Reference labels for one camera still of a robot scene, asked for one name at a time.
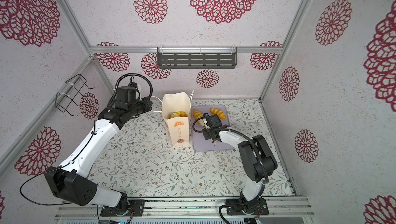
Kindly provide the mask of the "round orange bun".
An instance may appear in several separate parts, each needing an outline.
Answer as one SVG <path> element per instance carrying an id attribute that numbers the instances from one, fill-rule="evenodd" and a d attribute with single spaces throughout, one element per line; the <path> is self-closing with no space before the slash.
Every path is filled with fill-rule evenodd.
<path id="1" fill-rule="evenodd" d="M 179 115 L 179 117 L 187 117 L 187 114 L 183 111 L 178 111 L 176 113 Z"/>

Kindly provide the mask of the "cream paper bread bag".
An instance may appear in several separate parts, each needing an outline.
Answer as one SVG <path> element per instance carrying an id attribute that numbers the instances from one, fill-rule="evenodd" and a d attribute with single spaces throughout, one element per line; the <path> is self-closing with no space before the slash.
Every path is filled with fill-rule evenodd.
<path id="1" fill-rule="evenodd" d="M 190 111 L 191 102 L 195 90 L 188 95 L 185 92 L 176 94 L 165 94 L 161 102 L 161 111 L 154 111 L 162 114 L 166 127 L 170 135 L 173 147 L 189 145 L 190 143 Z M 183 111 L 187 117 L 170 118 L 174 112 Z"/>

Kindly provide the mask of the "small bread roll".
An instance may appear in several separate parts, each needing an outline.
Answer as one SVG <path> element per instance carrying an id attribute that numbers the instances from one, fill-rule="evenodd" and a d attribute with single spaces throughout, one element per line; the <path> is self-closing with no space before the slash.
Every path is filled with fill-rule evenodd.
<path id="1" fill-rule="evenodd" d="M 180 117 L 178 112 L 174 112 L 170 115 L 170 118 Z"/>

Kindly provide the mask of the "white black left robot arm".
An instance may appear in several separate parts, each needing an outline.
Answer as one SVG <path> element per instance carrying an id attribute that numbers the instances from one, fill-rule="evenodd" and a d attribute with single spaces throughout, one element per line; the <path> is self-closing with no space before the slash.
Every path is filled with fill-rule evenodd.
<path id="1" fill-rule="evenodd" d="M 85 206 L 102 205 L 114 215 L 126 214 L 129 202 L 125 193 L 97 185 L 88 179 L 90 170 L 107 143 L 131 119 L 152 110 L 152 101 L 139 101 L 106 107 L 95 121 L 92 130 L 58 167 L 49 167 L 44 176 L 52 194 L 62 200 Z"/>

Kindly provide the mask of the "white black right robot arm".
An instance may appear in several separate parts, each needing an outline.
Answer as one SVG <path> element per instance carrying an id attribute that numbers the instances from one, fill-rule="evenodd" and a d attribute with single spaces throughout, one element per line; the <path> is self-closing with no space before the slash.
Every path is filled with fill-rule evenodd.
<path id="1" fill-rule="evenodd" d="M 234 147 L 240 155 L 243 170 L 247 176 L 245 186 L 238 199 L 228 199 L 219 207 L 220 217 L 226 221 L 223 210 L 232 215 L 267 215 L 267 202 L 263 198 L 269 177 L 278 168 L 277 160 L 262 135 L 249 137 L 228 125 L 220 125 L 220 121 L 211 121 L 204 117 L 204 128 L 196 129 L 198 118 L 192 124 L 196 133 L 203 134 L 206 140 L 219 141 Z"/>

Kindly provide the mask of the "striped bread roll left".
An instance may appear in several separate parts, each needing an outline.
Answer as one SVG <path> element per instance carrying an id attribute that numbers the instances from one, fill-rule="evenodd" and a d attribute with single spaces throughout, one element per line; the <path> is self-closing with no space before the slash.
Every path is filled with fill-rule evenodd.
<path id="1" fill-rule="evenodd" d="M 193 110 L 193 116 L 194 116 L 195 120 L 198 120 L 199 118 L 203 117 L 203 113 L 200 112 L 199 110 Z"/>

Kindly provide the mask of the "lilac plastic tray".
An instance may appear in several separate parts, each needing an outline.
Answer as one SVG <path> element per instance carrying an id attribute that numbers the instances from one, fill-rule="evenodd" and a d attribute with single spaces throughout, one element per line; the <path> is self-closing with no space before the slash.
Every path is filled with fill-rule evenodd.
<path id="1" fill-rule="evenodd" d="M 224 106 L 224 105 L 193 106 L 191 113 L 193 114 L 194 111 L 200 111 L 203 114 L 208 113 L 211 115 L 211 112 L 210 112 L 211 108 L 220 109 L 226 116 L 225 119 L 221 119 L 222 124 L 230 126 L 229 115 L 227 113 L 226 106 Z M 192 145 L 196 152 L 227 151 L 227 150 L 234 149 L 233 146 L 226 144 L 226 143 L 221 143 L 219 141 L 212 142 L 211 140 L 205 140 L 204 135 L 202 133 L 197 133 L 197 132 L 191 130 L 191 134 L 192 134 Z"/>

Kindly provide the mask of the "croissant top right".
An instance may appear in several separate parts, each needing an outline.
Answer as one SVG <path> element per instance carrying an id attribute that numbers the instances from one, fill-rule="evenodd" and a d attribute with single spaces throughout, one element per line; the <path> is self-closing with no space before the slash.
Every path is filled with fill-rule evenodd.
<path id="1" fill-rule="evenodd" d="M 219 108 L 210 108 L 210 112 L 213 115 L 217 115 L 220 119 L 226 119 L 225 113 Z"/>

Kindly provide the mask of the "grey metal wall shelf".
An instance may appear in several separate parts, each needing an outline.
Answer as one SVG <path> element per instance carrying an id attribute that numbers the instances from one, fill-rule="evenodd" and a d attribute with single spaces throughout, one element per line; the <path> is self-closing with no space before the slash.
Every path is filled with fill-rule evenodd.
<path id="1" fill-rule="evenodd" d="M 234 69 L 238 63 L 235 47 L 224 49 L 157 48 L 160 69 Z"/>

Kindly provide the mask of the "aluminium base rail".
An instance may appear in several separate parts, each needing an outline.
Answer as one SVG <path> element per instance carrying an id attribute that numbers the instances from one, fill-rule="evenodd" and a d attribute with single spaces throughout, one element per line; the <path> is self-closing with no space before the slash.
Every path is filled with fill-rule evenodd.
<path id="1" fill-rule="evenodd" d="M 101 216 L 102 207 L 64 206 L 54 224 L 316 224 L 318 221 L 307 197 L 268 197 L 252 214 L 228 215 L 220 210 L 228 197 L 149 197 L 136 204 L 134 213 L 124 216 Z"/>

